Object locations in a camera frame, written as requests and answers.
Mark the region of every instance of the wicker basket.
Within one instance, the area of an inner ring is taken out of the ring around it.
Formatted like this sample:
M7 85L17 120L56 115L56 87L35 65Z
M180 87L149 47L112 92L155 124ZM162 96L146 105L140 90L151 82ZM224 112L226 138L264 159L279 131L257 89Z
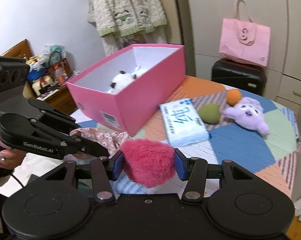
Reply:
M59 54L59 57L60 57L60 61L59 62L56 62L55 64L51 65L50 64L50 61L51 61L51 58L52 58L52 55L54 53L58 53ZM47 71L49 73L49 75L51 76L51 78L55 81L56 80L56 77L55 77L55 70L54 70L54 67L58 66L62 71L63 73L66 73L66 75L70 78L71 75L72 75L72 71L71 71L71 68L67 62L67 59L66 58L63 58L62 59L62 55L60 54L60 52L58 51L54 51L51 53L51 55L49 56L49 61L48 61L48 65L49 67L47 68Z

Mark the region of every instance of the patchwork tablecloth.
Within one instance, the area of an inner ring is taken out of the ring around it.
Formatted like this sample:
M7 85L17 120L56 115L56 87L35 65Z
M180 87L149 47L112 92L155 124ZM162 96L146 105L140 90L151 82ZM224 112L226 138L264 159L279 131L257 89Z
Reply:
M193 105L199 108L204 104L217 103L220 111L229 107L226 103L226 90L223 86L208 80L187 76L185 81L169 97L167 101L182 98L193 98ZM289 197L291 196L296 168L296 138L298 130L292 110L267 98L241 90L243 97L258 100L264 109L265 121L269 125L270 134L261 136L259 133L246 130L232 120L223 116L217 125L206 125L212 134L209 141L180 147L187 157L201 157L208 163L220 164L224 159L230 159L247 170L255 173ZM85 119L80 113L73 116L83 127L94 127L111 131L90 119ZM141 128L134 138L147 138L166 142L165 129L158 110ZM187 182L182 182L175 176L165 185L147 189L130 181L122 172L116 182L112 182L116 194L154 194L181 193ZM218 180L207 180L205 196L219 189Z

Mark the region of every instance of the orange ball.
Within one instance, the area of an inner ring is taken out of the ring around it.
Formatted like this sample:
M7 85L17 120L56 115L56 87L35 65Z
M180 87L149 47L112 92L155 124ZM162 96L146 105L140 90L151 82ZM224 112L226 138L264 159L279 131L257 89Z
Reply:
M231 89L226 93L226 101L230 106L236 105L241 99L242 94L238 89Z

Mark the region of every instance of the pink cardboard box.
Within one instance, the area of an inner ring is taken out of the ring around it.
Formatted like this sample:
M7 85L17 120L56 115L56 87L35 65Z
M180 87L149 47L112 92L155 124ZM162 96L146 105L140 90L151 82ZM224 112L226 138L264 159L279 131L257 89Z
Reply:
M120 70L146 72L110 94L111 80ZM67 87L83 113L111 129L137 133L185 78L184 46L134 44L104 58L68 80Z

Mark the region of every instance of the red furry plush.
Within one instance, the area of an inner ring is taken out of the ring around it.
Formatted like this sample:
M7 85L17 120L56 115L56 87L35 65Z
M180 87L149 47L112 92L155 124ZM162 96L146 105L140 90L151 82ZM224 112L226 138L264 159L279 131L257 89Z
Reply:
M121 150L127 176L147 188L166 183L175 175L174 148L168 144L137 139L125 141Z

